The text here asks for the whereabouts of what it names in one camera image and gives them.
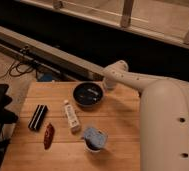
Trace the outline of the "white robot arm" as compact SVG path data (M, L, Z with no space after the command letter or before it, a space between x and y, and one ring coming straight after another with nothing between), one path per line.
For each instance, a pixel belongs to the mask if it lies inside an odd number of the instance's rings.
M121 83L140 96L140 170L189 171L189 82L133 73L117 61L103 69L103 86Z

